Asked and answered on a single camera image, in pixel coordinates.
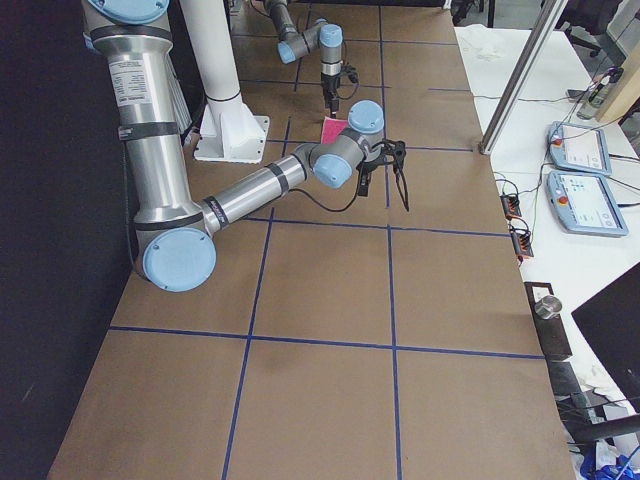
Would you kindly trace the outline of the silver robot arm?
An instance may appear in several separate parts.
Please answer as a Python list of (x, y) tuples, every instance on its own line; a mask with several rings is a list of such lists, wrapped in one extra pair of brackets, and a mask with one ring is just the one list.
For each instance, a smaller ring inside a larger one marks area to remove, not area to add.
[(263, 5), (277, 32), (277, 51), (284, 64), (291, 64), (316, 50), (320, 52), (320, 77), (325, 108), (329, 111), (329, 116), (335, 119), (340, 105), (338, 89), (341, 77), (346, 72), (342, 59), (341, 27), (320, 18), (313, 26), (299, 31), (290, 16), (287, 1), (266, 0)]
[[(224, 5), (186, 1), (181, 7), (204, 87), (203, 159), (260, 163), (269, 120), (244, 103)], [(368, 192), (372, 172), (391, 166), (401, 195), (405, 145), (386, 139), (381, 106), (355, 103), (346, 127), (329, 142), (305, 143), (222, 192), (191, 197), (182, 132), (168, 67), (173, 38), (165, 1), (86, 1), (85, 41), (108, 61), (119, 109), (124, 169), (133, 175), (139, 209), (134, 218), (140, 274), (157, 287), (183, 292), (204, 283), (217, 260), (214, 235), (315, 177), (329, 188), (356, 178)]]

